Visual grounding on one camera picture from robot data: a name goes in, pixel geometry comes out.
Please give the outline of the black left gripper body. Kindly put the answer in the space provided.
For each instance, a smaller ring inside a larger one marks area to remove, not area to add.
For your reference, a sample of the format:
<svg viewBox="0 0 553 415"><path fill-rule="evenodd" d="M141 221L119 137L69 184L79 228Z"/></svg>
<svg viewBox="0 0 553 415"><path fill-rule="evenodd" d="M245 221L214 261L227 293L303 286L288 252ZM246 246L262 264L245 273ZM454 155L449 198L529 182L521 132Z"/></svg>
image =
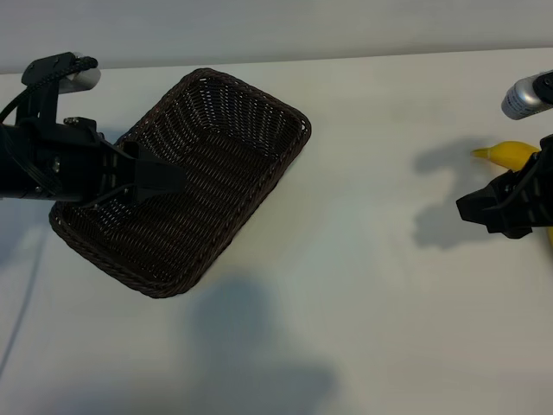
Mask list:
<svg viewBox="0 0 553 415"><path fill-rule="evenodd" d="M108 142L94 120L66 118L60 131L60 201L103 204L131 192L136 159Z"/></svg>

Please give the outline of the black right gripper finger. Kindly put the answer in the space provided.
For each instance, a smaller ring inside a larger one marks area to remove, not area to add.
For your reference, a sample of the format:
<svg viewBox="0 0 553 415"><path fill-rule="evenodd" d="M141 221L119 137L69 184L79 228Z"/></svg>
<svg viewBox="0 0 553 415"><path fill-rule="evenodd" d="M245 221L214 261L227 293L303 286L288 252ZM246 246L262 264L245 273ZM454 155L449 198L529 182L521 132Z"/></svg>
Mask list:
<svg viewBox="0 0 553 415"><path fill-rule="evenodd" d="M515 189L519 182L520 174L509 170L491 180L484 188L464 195L456 201L456 205L459 210L518 208L522 205L519 192Z"/></svg>
<svg viewBox="0 0 553 415"><path fill-rule="evenodd" d="M502 233L508 239L521 239L532 233L524 209L501 201L492 185L462 196L456 206L464 221L482 225L489 233Z"/></svg>

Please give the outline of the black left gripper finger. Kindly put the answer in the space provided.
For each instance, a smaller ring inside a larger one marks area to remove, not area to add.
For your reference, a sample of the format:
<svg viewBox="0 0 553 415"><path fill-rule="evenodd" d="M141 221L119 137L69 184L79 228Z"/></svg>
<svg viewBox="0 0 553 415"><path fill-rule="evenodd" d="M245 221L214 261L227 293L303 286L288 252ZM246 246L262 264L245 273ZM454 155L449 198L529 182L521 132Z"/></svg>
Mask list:
<svg viewBox="0 0 553 415"><path fill-rule="evenodd" d="M187 184L184 169L166 163L136 162L132 200L142 202L153 196L180 193Z"/></svg>
<svg viewBox="0 0 553 415"><path fill-rule="evenodd" d="M138 142L124 143L123 150L135 160L138 175L177 175L184 172L181 167L161 159Z"/></svg>

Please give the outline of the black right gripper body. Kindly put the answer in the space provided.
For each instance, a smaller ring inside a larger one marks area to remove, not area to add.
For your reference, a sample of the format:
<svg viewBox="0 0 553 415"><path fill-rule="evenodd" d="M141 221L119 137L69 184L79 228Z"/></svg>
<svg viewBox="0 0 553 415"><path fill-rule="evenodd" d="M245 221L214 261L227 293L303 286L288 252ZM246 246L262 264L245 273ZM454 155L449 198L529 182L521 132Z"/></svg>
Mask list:
<svg viewBox="0 0 553 415"><path fill-rule="evenodd" d="M524 237L534 228L543 227L552 236L552 135L542 138L540 150L534 151L519 175L523 189L520 195L530 197L524 202L529 226L516 231L517 237Z"/></svg>

